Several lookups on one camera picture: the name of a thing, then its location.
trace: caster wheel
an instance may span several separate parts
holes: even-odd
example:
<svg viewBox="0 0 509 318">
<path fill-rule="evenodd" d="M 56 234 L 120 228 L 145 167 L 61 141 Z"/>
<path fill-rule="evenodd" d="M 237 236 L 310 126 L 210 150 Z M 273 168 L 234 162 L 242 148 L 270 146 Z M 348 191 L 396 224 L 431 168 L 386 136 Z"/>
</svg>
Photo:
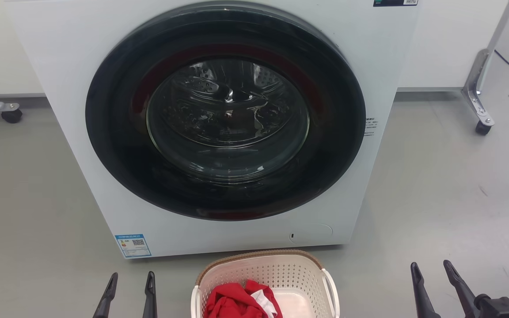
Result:
<svg viewBox="0 0 509 318">
<path fill-rule="evenodd" d="M 1 113 L 2 119 L 11 124 L 18 123 L 21 120 L 22 115 L 23 113 L 21 112 L 20 109 L 16 109 L 13 111 L 4 111 Z"/>
<path fill-rule="evenodd" d="M 492 128 L 491 125 L 484 125 L 482 121 L 479 121 L 479 123 L 476 124 L 475 131 L 479 135 L 485 136 L 490 131 L 491 128 Z"/>
</svg>

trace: laundry basket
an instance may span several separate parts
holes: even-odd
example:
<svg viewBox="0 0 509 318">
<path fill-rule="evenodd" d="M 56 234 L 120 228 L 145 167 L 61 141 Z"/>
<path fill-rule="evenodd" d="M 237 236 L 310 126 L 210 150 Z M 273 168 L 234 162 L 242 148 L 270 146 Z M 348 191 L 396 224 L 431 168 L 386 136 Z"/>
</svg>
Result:
<svg viewBox="0 0 509 318">
<path fill-rule="evenodd" d="M 247 253 L 212 262 L 192 292 L 192 318 L 220 284 L 254 280 L 272 288 L 284 318 L 339 318 L 339 296 L 331 275 L 311 254 L 298 250 Z"/>
</svg>

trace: clothing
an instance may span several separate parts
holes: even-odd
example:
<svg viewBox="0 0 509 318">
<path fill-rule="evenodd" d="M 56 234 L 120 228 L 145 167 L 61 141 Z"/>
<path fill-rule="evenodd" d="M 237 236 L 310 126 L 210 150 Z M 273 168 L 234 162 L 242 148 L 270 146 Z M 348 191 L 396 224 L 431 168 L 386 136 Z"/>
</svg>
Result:
<svg viewBox="0 0 509 318">
<path fill-rule="evenodd" d="M 264 310 L 265 314 L 269 318 L 275 318 L 277 316 L 278 312 L 276 311 L 276 308 L 274 308 L 274 304 L 272 304 L 272 302 L 264 296 L 262 289 L 253 292 L 251 297 L 254 298 L 254 301 L 262 307 L 262 310 Z"/>
<path fill-rule="evenodd" d="M 276 315 L 270 312 L 269 316 L 265 308 L 251 296 L 259 290 L 272 304 Z M 238 283 L 222 284 L 214 288 L 206 302 L 204 318 L 282 318 L 282 314 L 268 286 L 247 280 L 245 288 Z"/>
</svg>

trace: white washing machine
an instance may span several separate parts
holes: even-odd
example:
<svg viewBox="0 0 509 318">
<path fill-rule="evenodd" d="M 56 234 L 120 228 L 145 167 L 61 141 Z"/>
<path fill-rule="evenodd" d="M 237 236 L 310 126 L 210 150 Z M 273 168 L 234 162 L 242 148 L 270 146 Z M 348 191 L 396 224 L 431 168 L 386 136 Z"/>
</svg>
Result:
<svg viewBox="0 0 509 318">
<path fill-rule="evenodd" d="M 6 8 L 132 258 L 347 243 L 414 33 L 405 4 Z"/>
</svg>

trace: gray floor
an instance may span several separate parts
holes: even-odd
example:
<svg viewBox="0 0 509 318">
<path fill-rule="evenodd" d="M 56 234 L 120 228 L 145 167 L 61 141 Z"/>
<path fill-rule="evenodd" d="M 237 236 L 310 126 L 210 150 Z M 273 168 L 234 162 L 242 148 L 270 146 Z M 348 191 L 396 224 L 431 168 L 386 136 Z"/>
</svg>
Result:
<svg viewBox="0 0 509 318">
<path fill-rule="evenodd" d="M 330 271 L 342 317 L 413 317 L 410 263 L 433 306 L 463 317 L 442 267 L 451 260 L 475 294 L 509 296 L 509 67 L 494 59 L 477 119 L 456 93 L 396 97 L 351 243 L 308 248 Z M 119 272 L 112 318 L 138 317 L 148 270 L 160 317 L 188 317 L 210 254 L 123 260 L 48 107 L 23 101 L 0 118 L 0 317 L 90 317 Z"/>
</svg>

